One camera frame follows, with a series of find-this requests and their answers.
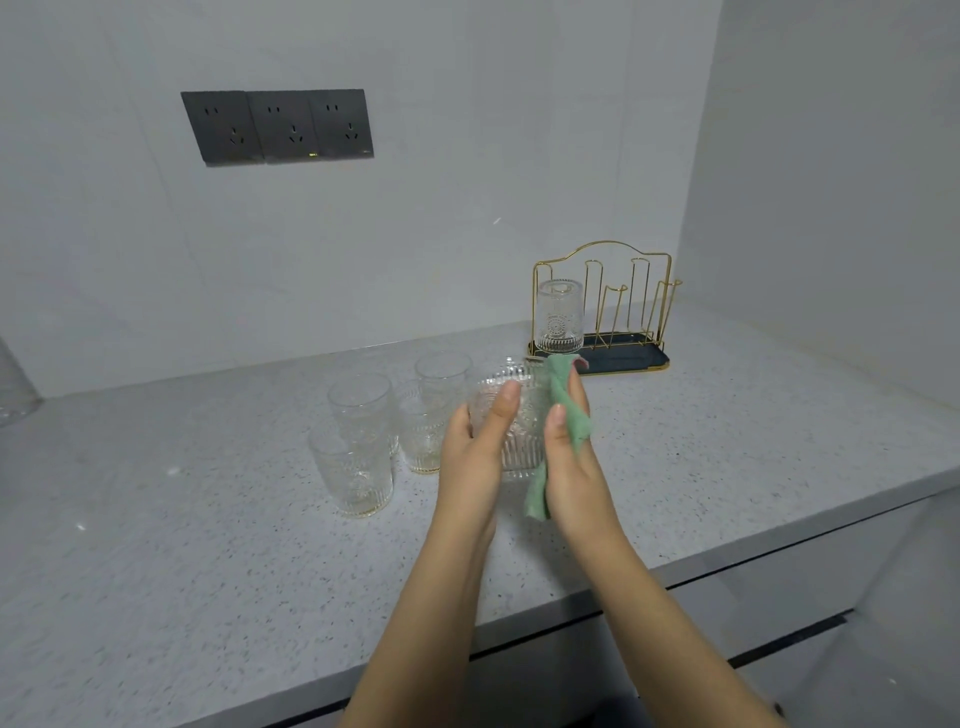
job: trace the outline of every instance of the person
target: person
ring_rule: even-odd
[[[571,368],[572,399],[589,413]],[[467,670],[484,561],[495,530],[500,450],[519,405],[500,389],[471,433],[451,416],[423,548],[340,722],[341,728],[452,726]],[[550,515],[589,579],[636,691],[658,728],[785,725],[713,649],[634,552],[589,440],[574,453],[562,405],[544,428]]]

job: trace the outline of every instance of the hand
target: hand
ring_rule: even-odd
[[[500,490],[500,452],[520,404],[519,382],[506,382],[476,436],[465,404],[450,417],[440,459],[440,487],[433,525],[469,537],[493,537],[493,507]]]
[[[566,391],[584,412],[590,413],[583,382],[573,367],[566,381]],[[586,440],[580,451],[574,453],[562,404],[555,404],[550,409],[543,436],[549,472],[546,504],[574,553],[582,553],[585,548],[606,542],[610,536],[623,536],[607,478],[593,452],[593,445]]]

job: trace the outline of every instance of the glass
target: glass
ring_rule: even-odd
[[[576,280],[545,280],[537,288],[534,342],[547,353],[573,353],[584,346],[584,287]]]
[[[508,358],[503,366],[475,385],[470,397],[470,425],[479,432],[504,382],[520,383],[520,407],[503,444],[504,480],[526,480],[543,461],[543,426],[550,410],[549,381],[542,360]]]
[[[40,404],[40,395],[0,339],[0,427],[26,417]]]
[[[334,382],[326,398],[333,405],[333,418],[346,441],[368,440],[386,432],[390,452],[396,455],[396,398],[389,379],[378,374],[347,376]]]
[[[341,514],[362,518],[390,502],[394,474],[386,432],[348,443],[336,423],[326,420],[310,430],[308,442],[317,470]]]
[[[414,473],[435,473],[440,469],[440,450],[452,406],[449,397],[424,391],[420,379],[396,388],[400,413],[400,448]]]
[[[458,403],[467,395],[467,377],[472,366],[470,357],[463,352],[433,352],[421,356],[414,371],[422,381],[425,396]]]

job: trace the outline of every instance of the left hand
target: left hand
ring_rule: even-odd
[[[500,452],[519,405],[519,382],[510,380],[500,387],[475,436],[465,404],[450,417],[441,453],[434,528],[452,529],[487,543],[493,537],[493,507],[502,475]]]

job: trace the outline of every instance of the towel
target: towel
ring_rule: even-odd
[[[589,415],[570,398],[566,391],[570,367],[579,358],[580,355],[575,353],[554,353],[550,354],[543,364],[550,382],[550,405],[559,403],[566,407],[566,431],[570,434],[570,444],[573,445],[574,452],[580,449],[593,430]],[[550,518],[550,511],[546,507],[546,477],[546,458],[544,457],[534,473],[533,482],[527,488],[525,506],[527,516],[538,521],[546,521]]]

